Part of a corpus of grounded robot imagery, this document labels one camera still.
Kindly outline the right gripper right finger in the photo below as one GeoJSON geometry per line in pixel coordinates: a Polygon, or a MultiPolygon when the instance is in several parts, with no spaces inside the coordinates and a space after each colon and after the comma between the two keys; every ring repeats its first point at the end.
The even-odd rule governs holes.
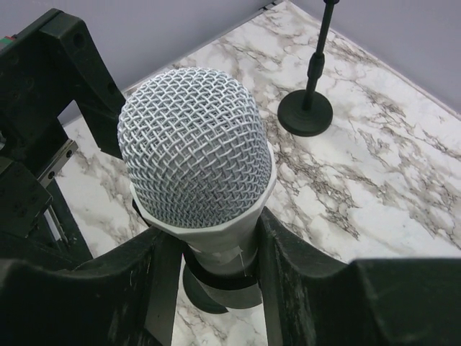
{"type": "Polygon", "coordinates": [[[259,283],[270,345],[458,345],[460,261],[329,257],[264,209],[259,283]]]}

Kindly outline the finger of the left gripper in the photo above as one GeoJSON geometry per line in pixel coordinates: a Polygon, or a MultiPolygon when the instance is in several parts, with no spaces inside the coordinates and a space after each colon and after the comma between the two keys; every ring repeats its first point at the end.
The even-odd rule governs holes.
{"type": "Polygon", "coordinates": [[[63,82],[101,152],[122,158],[118,117],[125,103],[84,22],[49,22],[40,30],[63,82]]]}

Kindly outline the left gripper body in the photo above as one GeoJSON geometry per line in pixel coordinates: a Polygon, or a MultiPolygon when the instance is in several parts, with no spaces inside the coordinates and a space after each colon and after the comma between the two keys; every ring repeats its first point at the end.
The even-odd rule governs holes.
{"type": "Polygon", "coordinates": [[[1,39],[1,256],[68,264],[92,258],[55,177],[78,146],[58,117],[73,101],[45,29],[78,18],[51,9],[1,39]]]}

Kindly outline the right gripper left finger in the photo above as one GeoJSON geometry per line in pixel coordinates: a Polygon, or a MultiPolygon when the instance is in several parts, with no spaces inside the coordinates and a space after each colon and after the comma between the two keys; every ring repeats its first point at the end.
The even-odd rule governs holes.
{"type": "Polygon", "coordinates": [[[183,244],[150,228],[78,263],[1,235],[3,345],[170,345],[183,244]]]}

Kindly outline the white microphone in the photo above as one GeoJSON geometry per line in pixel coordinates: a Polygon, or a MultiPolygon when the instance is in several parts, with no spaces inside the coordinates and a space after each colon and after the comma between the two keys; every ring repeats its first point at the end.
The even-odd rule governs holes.
{"type": "Polygon", "coordinates": [[[208,272],[250,275],[256,220],[276,180],[250,91],[219,70],[172,69],[128,97],[117,139],[141,215],[208,272]]]}

